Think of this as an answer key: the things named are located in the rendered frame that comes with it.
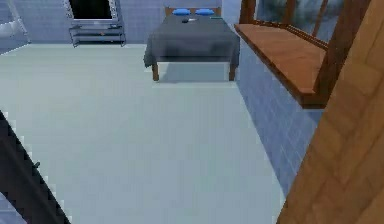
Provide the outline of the black television set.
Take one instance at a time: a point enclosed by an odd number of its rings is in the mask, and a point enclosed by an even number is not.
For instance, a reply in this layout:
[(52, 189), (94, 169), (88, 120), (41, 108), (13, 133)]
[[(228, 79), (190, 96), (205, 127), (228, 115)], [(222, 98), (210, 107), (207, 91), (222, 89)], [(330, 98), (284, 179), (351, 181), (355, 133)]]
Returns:
[(63, 0), (67, 16), (74, 20), (116, 20), (115, 0)]

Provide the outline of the black furniture piece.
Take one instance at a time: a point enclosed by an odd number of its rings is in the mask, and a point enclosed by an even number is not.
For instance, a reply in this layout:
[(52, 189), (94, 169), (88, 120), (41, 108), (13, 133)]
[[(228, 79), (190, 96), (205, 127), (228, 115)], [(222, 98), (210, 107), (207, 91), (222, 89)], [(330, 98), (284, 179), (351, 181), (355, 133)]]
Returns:
[(0, 192), (26, 224), (71, 224), (0, 110)]

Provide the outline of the brown wooden cupboard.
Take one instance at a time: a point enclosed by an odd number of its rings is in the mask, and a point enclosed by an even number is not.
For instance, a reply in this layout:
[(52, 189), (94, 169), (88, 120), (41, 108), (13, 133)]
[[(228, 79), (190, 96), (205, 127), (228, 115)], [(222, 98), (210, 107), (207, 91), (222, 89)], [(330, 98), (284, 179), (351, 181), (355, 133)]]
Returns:
[(384, 0), (370, 0), (276, 224), (384, 224)]

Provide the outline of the white lamp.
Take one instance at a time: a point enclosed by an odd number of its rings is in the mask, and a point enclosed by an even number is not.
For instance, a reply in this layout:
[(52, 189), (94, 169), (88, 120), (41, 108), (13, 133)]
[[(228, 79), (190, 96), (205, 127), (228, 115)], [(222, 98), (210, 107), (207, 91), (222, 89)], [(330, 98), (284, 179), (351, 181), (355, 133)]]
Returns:
[(18, 33), (22, 33), (27, 41), (30, 41), (28, 31), (23, 23), (23, 20), (16, 8), (14, 0), (5, 0), (11, 12), (13, 20), (7, 23), (0, 24), (0, 38), (11, 37)]

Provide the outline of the grey bed with wooden frame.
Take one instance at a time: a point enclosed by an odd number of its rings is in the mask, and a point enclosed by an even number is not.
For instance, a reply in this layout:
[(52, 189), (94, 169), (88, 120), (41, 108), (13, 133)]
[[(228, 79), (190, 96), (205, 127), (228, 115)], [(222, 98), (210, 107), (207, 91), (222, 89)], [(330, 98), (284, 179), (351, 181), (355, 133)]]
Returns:
[[(220, 14), (176, 16), (168, 8), (163, 22), (149, 35), (144, 53), (144, 66), (152, 70), (154, 81), (159, 80), (159, 62), (227, 62), (228, 79), (235, 80), (239, 65), (240, 38), (225, 20), (210, 19)], [(182, 23), (183, 19), (197, 21)]]

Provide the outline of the grey television stand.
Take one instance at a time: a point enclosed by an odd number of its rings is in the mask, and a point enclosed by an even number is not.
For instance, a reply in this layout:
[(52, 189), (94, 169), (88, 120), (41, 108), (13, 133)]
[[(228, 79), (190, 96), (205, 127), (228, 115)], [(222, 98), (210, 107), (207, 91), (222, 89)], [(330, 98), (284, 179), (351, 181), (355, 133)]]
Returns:
[(126, 44), (124, 27), (121, 24), (73, 25), (69, 29), (74, 48), (79, 45), (120, 45)]

